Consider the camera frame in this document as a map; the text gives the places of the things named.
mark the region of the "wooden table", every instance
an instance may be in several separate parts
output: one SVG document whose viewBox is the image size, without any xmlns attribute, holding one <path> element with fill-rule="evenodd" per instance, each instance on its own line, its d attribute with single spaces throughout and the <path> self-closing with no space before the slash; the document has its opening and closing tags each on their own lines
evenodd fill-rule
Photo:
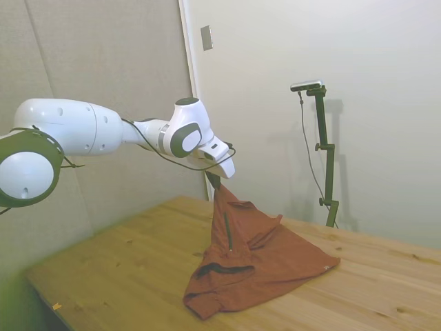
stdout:
<svg viewBox="0 0 441 331">
<path fill-rule="evenodd" d="M 339 256 L 332 272 L 243 312 L 200 321 L 182 303 L 209 245 L 212 204 L 179 197 L 29 270 L 72 330 L 441 330 L 441 251 L 283 219 Z"/>
</svg>

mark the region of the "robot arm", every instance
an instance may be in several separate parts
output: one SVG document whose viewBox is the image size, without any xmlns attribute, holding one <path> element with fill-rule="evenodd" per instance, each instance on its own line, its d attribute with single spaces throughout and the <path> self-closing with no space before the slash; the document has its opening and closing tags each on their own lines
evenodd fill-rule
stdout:
<svg viewBox="0 0 441 331">
<path fill-rule="evenodd" d="M 224 178 L 235 171 L 229 146 L 196 98 L 177 101 L 170 121 L 127 121 L 92 103 L 30 99 L 19 106 L 13 131 L 0 137 L 0 206 L 40 202 L 55 188 L 64 157 L 109 154 L 122 143 L 186 158 L 196 168 L 213 165 L 208 171 Z"/>
</svg>

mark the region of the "door frame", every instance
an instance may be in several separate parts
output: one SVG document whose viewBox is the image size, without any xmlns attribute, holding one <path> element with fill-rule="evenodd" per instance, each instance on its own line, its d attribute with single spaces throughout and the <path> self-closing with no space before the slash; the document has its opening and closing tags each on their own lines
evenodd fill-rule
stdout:
<svg viewBox="0 0 441 331">
<path fill-rule="evenodd" d="M 181 22 L 182 22 L 182 31 L 184 35 L 185 42 L 185 52 L 187 54 L 187 64 L 188 64 L 188 72 L 190 77 L 190 84 L 192 86 L 192 94 L 193 97 L 198 98 L 201 95 L 201 90 L 199 89 L 199 81 L 197 75 L 197 65 L 194 60 L 193 54 L 193 38 L 188 33 L 189 30 L 189 15 L 187 13 L 188 2 L 187 0 L 178 0 L 179 1 L 179 11 L 181 12 Z M 208 181 L 207 176 L 204 175 L 205 182 L 205 191 L 207 193 L 207 197 L 209 201 L 213 201 L 214 198 L 214 188 L 211 183 Z"/>
</svg>

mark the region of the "light switch plate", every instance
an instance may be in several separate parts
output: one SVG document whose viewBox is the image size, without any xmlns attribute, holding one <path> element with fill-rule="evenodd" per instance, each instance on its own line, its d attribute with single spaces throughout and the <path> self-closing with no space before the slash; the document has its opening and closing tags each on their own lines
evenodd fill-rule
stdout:
<svg viewBox="0 0 441 331">
<path fill-rule="evenodd" d="M 210 26 L 201 28 L 202 46 L 204 50 L 211 50 L 213 48 L 212 29 Z"/>
</svg>

